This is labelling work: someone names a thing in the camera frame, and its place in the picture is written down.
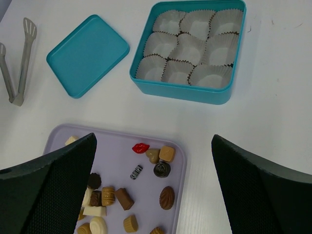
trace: metal tongs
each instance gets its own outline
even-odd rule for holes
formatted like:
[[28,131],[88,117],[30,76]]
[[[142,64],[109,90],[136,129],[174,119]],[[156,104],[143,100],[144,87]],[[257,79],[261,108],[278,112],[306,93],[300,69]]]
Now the metal tongs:
[[15,94],[12,86],[12,80],[9,74],[8,67],[5,62],[6,49],[0,42],[0,68],[3,74],[6,90],[8,91],[9,101],[17,106],[22,106],[24,102],[24,93],[26,87],[26,78],[28,72],[28,65],[30,59],[30,52],[33,42],[37,36],[36,25],[28,18],[24,18],[24,31],[25,31],[25,44],[23,50],[23,56],[21,58],[20,74],[19,74],[19,88],[18,93]]

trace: table surface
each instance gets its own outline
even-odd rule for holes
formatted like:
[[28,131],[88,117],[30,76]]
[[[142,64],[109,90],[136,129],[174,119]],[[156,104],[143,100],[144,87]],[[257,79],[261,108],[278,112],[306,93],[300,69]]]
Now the table surface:
[[[18,78],[22,19],[38,26],[23,106],[9,103],[0,75],[0,169],[42,155],[54,127],[73,123],[173,140],[188,157],[179,234],[230,234],[211,153],[219,134],[283,166],[312,174],[312,2],[246,0],[234,91],[215,106],[143,94],[129,68],[157,0],[12,0],[0,23],[11,76]],[[69,97],[47,54],[98,14],[129,43],[129,55],[80,99]]]

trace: red candy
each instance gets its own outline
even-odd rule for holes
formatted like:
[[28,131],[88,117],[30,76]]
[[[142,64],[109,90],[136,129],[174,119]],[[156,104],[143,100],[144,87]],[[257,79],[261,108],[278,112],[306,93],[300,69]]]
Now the red candy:
[[143,154],[150,148],[150,145],[139,143],[132,147],[132,150],[137,154]]

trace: scratch mark on table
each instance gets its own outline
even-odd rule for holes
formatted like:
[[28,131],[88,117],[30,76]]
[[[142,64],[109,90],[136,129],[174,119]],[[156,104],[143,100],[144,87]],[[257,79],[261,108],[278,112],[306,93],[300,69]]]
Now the scratch mark on table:
[[295,28],[299,28],[303,23],[299,24],[298,26],[296,26]]

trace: lid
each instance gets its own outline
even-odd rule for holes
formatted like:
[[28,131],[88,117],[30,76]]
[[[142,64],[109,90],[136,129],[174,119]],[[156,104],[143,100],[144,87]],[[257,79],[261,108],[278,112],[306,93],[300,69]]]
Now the lid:
[[128,53],[127,42],[98,15],[92,15],[46,59],[68,95],[80,98]]

